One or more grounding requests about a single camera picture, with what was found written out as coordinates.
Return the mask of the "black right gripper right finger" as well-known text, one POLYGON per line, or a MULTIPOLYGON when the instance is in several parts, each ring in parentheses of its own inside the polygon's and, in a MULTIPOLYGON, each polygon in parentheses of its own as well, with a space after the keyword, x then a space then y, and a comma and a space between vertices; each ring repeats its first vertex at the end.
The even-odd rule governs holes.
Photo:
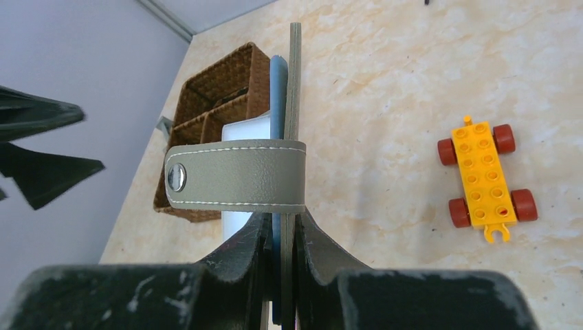
POLYGON ((373 269, 305 212, 296 218, 300 329, 537 329, 508 277, 483 270, 373 269))

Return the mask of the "blue credit card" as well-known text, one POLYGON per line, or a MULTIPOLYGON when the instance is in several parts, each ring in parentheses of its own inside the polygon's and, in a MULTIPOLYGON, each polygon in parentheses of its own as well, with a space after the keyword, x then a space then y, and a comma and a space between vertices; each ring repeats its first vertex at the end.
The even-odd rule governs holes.
MULTIPOLYGON (((270 92, 270 138, 283 139, 285 130, 285 108, 287 99, 288 68, 286 60, 279 55, 271 58, 269 64, 270 92)), ((272 214, 272 247, 274 288, 272 300, 272 321, 283 326, 281 292, 281 214, 272 214)))

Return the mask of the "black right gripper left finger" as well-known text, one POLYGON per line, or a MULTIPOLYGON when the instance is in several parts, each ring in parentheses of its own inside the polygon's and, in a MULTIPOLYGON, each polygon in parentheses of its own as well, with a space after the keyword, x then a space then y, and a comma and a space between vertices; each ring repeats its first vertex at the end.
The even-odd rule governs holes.
POLYGON ((271 217, 253 214, 195 263, 58 265, 32 272, 2 329, 265 329, 263 248, 271 217))

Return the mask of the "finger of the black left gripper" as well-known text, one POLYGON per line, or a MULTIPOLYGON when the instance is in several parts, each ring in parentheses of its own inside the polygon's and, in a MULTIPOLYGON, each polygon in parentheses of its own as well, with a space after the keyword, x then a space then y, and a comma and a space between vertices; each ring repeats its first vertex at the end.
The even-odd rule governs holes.
POLYGON ((1 143, 1 174, 15 181, 34 210, 104 169, 97 159, 40 153, 1 143))
POLYGON ((1 141, 26 138, 85 119, 76 104, 1 87, 1 141))

